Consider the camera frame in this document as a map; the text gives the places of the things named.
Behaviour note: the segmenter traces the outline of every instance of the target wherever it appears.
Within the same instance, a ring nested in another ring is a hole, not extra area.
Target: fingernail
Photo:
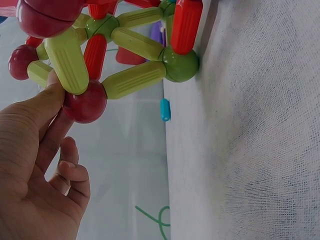
[[[74,169],[74,168],[77,167],[77,166],[76,166],[75,164],[73,164],[72,162],[68,162],[68,161],[64,161],[64,160],[62,160],[61,162],[64,162],[64,163],[68,164],[69,168],[72,168],[72,169]]]

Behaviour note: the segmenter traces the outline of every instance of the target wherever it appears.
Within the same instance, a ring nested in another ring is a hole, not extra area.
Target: white wall
[[[137,9],[120,3],[117,14]],[[148,27],[138,32],[149,33]],[[38,93],[31,80],[17,81],[8,72],[12,51],[23,44],[25,34],[15,19],[0,25],[0,108]],[[114,43],[108,49],[114,49]],[[125,66],[116,63],[116,51],[106,54],[102,78]],[[162,83],[119,100],[109,100],[103,116],[91,124],[75,124],[69,136],[75,138],[80,161],[89,171],[91,200],[82,221],[78,239],[161,240],[158,224],[135,209],[158,218],[169,205],[165,124],[160,118]],[[57,165],[50,166],[47,178]],[[163,221],[169,222],[165,212]]]

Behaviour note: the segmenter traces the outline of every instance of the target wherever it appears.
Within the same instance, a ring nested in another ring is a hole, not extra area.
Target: green ball
[[[89,39],[93,35],[102,34],[108,42],[111,42],[111,33],[117,27],[119,27],[118,20],[113,15],[107,14],[103,19],[90,18],[86,22],[85,30]]]
[[[168,46],[164,49],[161,57],[166,69],[165,78],[171,82],[183,83],[188,81],[199,70],[199,59],[193,50],[186,55],[180,55]]]
[[[159,8],[161,8],[163,12],[163,20],[166,20],[167,17],[175,14],[176,3],[172,3],[168,0],[164,0],[160,3]]]

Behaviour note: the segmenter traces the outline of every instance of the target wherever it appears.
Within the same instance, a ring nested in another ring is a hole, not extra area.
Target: blue toy piece
[[[6,16],[0,16],[0,24],[2,24],[5,20],[7,20]]]
[[[167,122],[171,119],[170,102],[165,98],[160,101],[160,111],[162,121]]]

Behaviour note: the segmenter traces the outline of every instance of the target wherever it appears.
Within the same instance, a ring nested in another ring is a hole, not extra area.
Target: purple object
[[[152,40],[157,41],[160,44],[164,44],[163,36],[160,31],[162,27],[161,21],[157,21],[152,24],[150,37]]]
[[[164,47],[167,46],[166,29],[164,29],[163,32],[162,32],[162,45]]]

